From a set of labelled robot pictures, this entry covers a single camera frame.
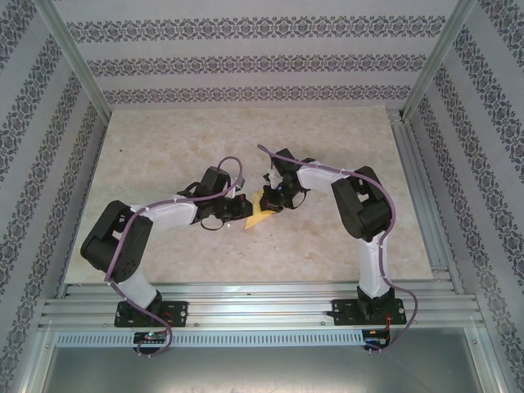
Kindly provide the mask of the yellow paper sheet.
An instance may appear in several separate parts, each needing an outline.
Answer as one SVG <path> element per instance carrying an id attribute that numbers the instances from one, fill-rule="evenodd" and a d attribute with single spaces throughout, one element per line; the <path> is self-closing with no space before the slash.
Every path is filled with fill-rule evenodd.
<path id="1" fill-rule="evenodd" d="M 259 190 L 254 196 L 252 201 L 252 214 L 246 219 L 245 229 L 252 228 L 263 219 L 268 218 L 270 215 L 280 213 L 282 207 L 275 205 L 276 196 L 275 191 L 266 187 L 263 190 Z"/>

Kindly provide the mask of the grey metal sheet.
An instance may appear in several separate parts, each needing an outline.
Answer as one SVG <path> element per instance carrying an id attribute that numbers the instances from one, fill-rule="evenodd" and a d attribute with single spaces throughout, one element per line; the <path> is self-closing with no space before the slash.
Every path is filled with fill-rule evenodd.
<path id="1" fill-rule="evenodd" d="M 354 346 L 57 348 L 43 393 L 483 393 L 458 329 L 414 329 L 382 355 Z"/>

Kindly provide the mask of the aluminium mounting rail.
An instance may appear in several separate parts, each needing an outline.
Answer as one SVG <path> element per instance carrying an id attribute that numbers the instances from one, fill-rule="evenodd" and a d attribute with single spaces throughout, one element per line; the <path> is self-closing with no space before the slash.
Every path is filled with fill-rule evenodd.
<path id="1" fill-rule="evenodd" d="M 445 274 L 404 281 L 399 292 L 414 328 L 468 328 L 486 324 L 477 297 L 459 295 Z M 187 328 L 254 330 L 331 328 L 334 299 L 356 296 L 353 282 L 274 282 L 160 284 L 164 299 L 188 303 Z M 59 299 L 46 300 L 38 327 L 54 331 L 111 330 L 119 297 L 105 285 L 69 285 Z"/>

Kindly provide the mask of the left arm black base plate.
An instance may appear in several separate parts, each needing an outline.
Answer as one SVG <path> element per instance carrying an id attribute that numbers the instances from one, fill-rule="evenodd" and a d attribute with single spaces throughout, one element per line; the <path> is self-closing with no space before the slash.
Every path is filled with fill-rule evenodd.
<path id="1" fill-rule="evenodd" d="M 147 310 L 163 319 L 172 328 L 184 328 L 188 314 L 186 301 L 165 301 L 151 304 Z M 129 303 L 121 301 L 116 308 L 114 326 L 116 328 L 162 328 L 163 324 L 146 316 Z"/>

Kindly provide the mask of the aluminium side rail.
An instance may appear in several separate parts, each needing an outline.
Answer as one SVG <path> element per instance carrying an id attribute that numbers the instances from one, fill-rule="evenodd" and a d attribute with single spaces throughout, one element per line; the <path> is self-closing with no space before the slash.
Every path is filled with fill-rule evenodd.
<path id="1" fill-rule="evenodd" d="M 402 120 L 400 111 L 387 110 L 386 113 L 418 218 L 430 266 L 434 270 L 446 268 L 455 292 L 464 295 L 466 291 L 460 281 L 453 253 L 449 247 L 436 201 L 422 164 L 422 158 L 414 140 L 413 131 L 410 125 Z"/>

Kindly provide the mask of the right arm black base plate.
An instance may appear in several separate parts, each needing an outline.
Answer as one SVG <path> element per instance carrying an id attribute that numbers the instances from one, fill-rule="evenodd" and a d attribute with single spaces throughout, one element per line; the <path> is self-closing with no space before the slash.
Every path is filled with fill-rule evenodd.
<path id="1" fill-rule="evenodd" d="M 374 326 L 405 325 L 406 313 L 402 312 L 404 303 L 401 299 L 394 299 L 378 309 L 368 309 L 366 312 L 359 307 L 356 299 L 333 300 L 332 310 L 327 315 L 333 318 L 336 326 Z"/>

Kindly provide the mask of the aluminium frame bar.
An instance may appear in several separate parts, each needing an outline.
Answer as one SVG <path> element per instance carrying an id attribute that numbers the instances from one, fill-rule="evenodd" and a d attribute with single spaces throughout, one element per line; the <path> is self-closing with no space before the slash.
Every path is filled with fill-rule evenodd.
<path id="1" fill-rule="evenodd" d="M 95 77 L 76 44 L 67 24 L 62 19 L 53 0 L 32 0 L 52 36 L 58 43 L 71 69 L 86 90 L 104 125 L 111 121 L 111 106 L 106 100 Z"/>
<path id="2" fill-rule="evenodd" d="M 465 327 L 464 334 L 483 393 L 510 393 L 486 327 Z"/>
<path id="3" fill-rule="evenodd" d="M 38 327 L 23 355 L 8 393 L 43 393 L 47 373 L 56 344 L 56 332 L 50 327 Z"/>
<path id="4" fill-rule="evenodd" d="M 404 122 L 411 119 L 427 91 L 430 82 L 433 80 L 441 63 L 444 61 L 448 51 L 451 49 L 454 40 L 462 29 L 466 19 L 471 13 L 477 0 L 458 0 L 452 10 L 449 19 L 446 21 L 435 46 L 431 50 L 427 61 L 422 67 L 421 73 L 411 88 L 406 102 L 402 108 L 401 117 Z"/>

